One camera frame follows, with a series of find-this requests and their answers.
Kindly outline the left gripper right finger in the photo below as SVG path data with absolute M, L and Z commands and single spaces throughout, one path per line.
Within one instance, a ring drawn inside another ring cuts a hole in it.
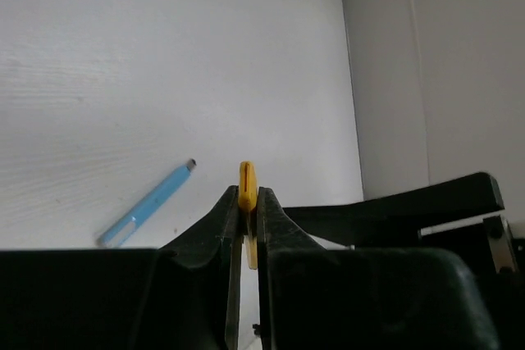
M 340 245 L 258 195 L 265 349 L 521 349 L 524 270 L 478 274 L 448 249 Z

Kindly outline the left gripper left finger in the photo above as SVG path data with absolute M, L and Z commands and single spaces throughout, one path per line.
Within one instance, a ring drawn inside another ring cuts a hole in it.
M 237 198 L 159 249 L 2 252 L 2 348 L 237 348 Z

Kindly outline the yellow black-tipped pen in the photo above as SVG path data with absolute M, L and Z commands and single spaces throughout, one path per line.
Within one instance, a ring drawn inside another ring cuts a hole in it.
M 238 206 L 244 220 L 244 241 L 247 261 L 251 270 L 258 268 L 257 256 L 257 202 L 258 182 L 255 166 L 251 161 L 240 163 Z

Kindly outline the blue pen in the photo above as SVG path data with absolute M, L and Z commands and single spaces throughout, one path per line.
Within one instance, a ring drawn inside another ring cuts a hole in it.
M 190 178 L 197 166 L 190 158 L 175 168 L 166 178 L 138 201 L 124 216 L 103 232 L 97 239 L 101 248 L 119 248 Z

